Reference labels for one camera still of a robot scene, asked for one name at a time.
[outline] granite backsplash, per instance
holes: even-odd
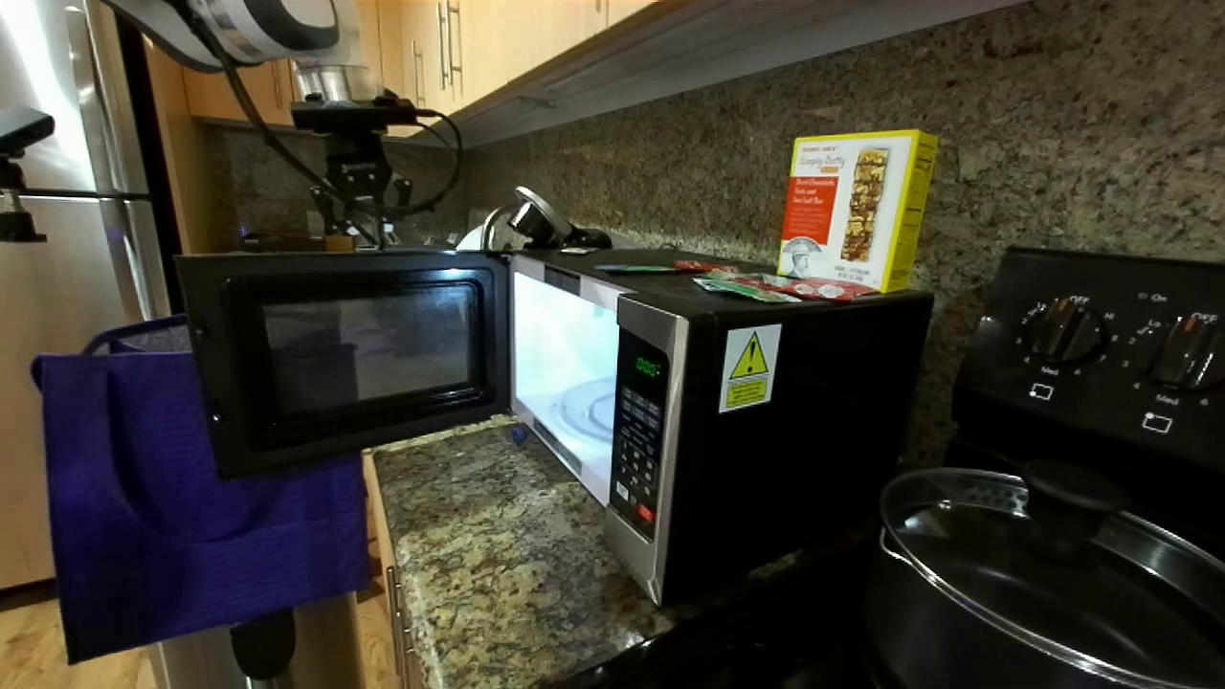
[[[1004,246],[1225,260],[1221,67],[1221,0],[1028,0],[470,151],[464,184],[403,239],[440,246],[527,184],[621,246],[772,260],[795,136],[934,129],[920,272],[938,316],[911,423],[911,460],[930,465]],[[214,144],[233,229],[303,234],[305,184],[248,129]],[[445,152],[385,151],[422,197],[445,184]]]

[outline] pot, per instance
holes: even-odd
[[[1056,465],[895,477],[865,623],[906,689],[1225,687],[1225,563]]]

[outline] black stove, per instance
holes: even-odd
[[[953,469],[1097,470],[1225,554],[1225,263],[1005,251],[953,390]],[[865,645],[875,526],[556,687],[901,689]]]
[[[1225,263],[1009,251],[953,390],[949,465],[1061,460],[1225,551]]]

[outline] box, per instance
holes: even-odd
[[[923,129],[795,140],[777,272],[872,293],[915,286],[934,161],[938,140]]]

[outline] warning label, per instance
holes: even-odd
[[[719,413],[772,397],[779,325],[728,329]]]

